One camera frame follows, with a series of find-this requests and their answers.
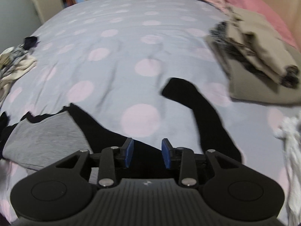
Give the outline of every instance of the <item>ribbed black surface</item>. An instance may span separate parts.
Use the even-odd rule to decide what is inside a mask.
[[[174,179],[123,179],[101,189],[79,214],[57,222],[27,222],[53,226],[238,226],[282,225],[276,218],[238,222],[211,210],[198,191],[179,187]]]

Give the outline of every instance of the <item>triangular cutout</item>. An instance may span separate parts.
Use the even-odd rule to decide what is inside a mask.
[[[217,162],[219,163],[220,167],[222,169],[233,169],[233,168],[238,168],[237,165],[231,163],[230,161],[227,161],[219,156],[216,157]]]
[[[78,159],[79,159],[79,156],[75,155],[75,156],[71,157],[70,159],[61,162],[60,164],[56,165],[55,167],[72,169],[75,167],[75,164],[77,163]]]

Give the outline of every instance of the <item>bed sheet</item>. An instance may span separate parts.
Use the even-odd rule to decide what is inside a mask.
[[[229,98],[227,77],[204,41],[225,19],[197,0],[90,0],[68,7],[33,34],[40,41],[37,66],[14,84],[2,112],[14,124],[27,111],[53,114],[73,102],[113,132],[159,149],[168,138],[202,153],[191,110],[160,96],[170,77],[183,78],[216,108],[244,164],[287,193],[283,144],[273,131],[298,108]],[[11,174],[0,193],[8,208],[10,189],[25,176],[21,167]],[[284,207],[279,219],[287,222]]]

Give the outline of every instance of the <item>white cloth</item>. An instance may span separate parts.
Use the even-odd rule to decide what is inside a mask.
[[[297,117],[286,117],[275,136],[284,140],[289,191],[287,198],[288,225],[301,223],[301,112]]]
[[[28,53],[25,54],[22,60],[17,64],[14,71],[0,80],[0,106],[2,106],[6,96],[8,95],[12,83],[36,66],[36,61],[35,57]]]

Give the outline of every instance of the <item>polka dot bed sheet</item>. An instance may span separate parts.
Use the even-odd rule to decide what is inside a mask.
[[[202,153],[191,110],[160,95],[170,77],[183,78],[216,108],[244,164],[287,194],[282,142],[273,131],[298,109],[230,99],[226,75],[204,42],[225,19],[197,0],[90,0],[68,7],[33,34],[40,41],[33,53],[38,64],[13,85],[2,111],[14,124],[28,111],[53,114],[73,102],[113,132],[156,148],[168,138]],[[9,193],[27,174],[9,161],[0,166],[6,177],[0,212],[14,221]],[[284,207],[279,219],[286,223]]]

